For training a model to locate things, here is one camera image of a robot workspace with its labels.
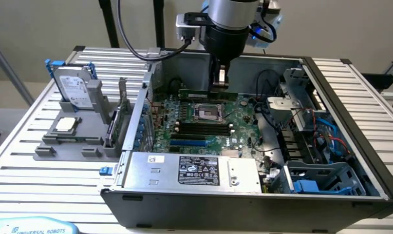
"motherboard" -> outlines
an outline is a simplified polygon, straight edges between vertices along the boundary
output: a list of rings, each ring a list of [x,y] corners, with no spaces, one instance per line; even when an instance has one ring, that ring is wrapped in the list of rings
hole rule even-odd
[[[251,148],[259,132],[250,99],[193,90],[180,90],[176,96],[156,95],[153,152],[254,158],[259,164],[261,153]]]

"white wall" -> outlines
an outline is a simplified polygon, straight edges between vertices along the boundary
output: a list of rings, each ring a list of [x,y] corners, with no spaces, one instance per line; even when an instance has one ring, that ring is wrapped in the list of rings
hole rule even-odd
[[[181,44],[176,14],[198,11],[201,2],[165,0],[166,47]],[[279,2],[285,19],[269,53],[347,58],[361,72],[383,71],[393,60],[393,0]],[[152,0],[121,4],[133,46],[154,47]],[[0,49],[22,80],[45,82],[44,60],[65,59],[74,45],[109,46],[97,0],[0,0]],[[253,48],[245,51],[261,53]],[[0,79],[6,79],[1,70]]]

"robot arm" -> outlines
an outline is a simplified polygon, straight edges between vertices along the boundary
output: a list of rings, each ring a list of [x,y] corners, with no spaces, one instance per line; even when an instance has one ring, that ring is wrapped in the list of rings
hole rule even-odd
[[[273,14],[265,15],[267,9]],[[178,39],[198,37],[210,54],[209,91],[227,89],[229,64],[242,54],[245,44],[266,47],[275,40],[275,29],[266,18],[274,22],[278,14],[277,1],[210,0],[207,13],[177,15]]]

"metal pole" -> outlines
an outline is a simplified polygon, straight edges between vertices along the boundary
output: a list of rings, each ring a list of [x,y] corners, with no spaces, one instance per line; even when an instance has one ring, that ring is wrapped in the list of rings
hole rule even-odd
[[[164,0],[153,0],[154,27],[156,27],[156,45],[164,48]]]
[[[113,15],[112,15],[110,0],[98,0],[98,3],[100,3],[100,8],[102,10],[102,16],[105,21],[110,47],[120,48],[116,23],[113,21]]]
[[[22,99],[25,100],[28,106],[30,106],[34,102],[32,95],[29,94],[29,91],[26,90],[25,85],[22,84],[21,80],[18,79],[12,67],[9,66],[1,51],[0,51],[0,67],[4,71],[4,73],[6,74],[9,81],[12,82],[12,84],[14,85]]]

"metal workbench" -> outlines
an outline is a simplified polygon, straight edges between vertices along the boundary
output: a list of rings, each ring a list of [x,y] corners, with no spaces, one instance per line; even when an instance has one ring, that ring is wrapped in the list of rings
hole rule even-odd
[[[77,63],[94,62],[102,92],[109,98],[117,97],[117,78],[126,77],[129,99],[134,101],[134,84],[142,80],[145,64],[128,50],[85,48],[69,59]],[[383,104],[385,100],[351,65],[337,59],[314,59],[314,62],[393,175],[393,109]],[[110,163],[32,159],[58,113],[58,100],[60,93],[50,81],[0,147],[0,218],[42,215],[73,222],[82,233],[149,233],[121,227],[100,197],[98,169]],[[382,220],[361,220],[338,233],[393,234],[393,215]]]

